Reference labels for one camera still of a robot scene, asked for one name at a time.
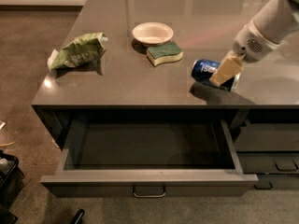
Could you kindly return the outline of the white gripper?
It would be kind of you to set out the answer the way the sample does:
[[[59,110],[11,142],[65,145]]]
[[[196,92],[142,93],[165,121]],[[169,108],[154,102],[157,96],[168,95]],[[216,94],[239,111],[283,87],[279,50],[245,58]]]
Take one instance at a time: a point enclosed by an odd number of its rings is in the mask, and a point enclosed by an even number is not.
[[[271,30],[259,28],[254,21],[246,24],[235,36],[232,48],[209,81],[219,87],[232,77],[241,73],[241,61],[254,63],[262,60],[279,46],[279,37]]]

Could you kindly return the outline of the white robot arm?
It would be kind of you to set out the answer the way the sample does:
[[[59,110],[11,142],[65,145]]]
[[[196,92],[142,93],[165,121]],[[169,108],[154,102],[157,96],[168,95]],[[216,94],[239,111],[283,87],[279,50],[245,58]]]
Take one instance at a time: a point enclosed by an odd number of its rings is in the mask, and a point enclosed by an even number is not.
[[[299,0],[270,0],[236,35],[209,81],[219,87],[239,75],[243,62],[260,61],[299,28]]]

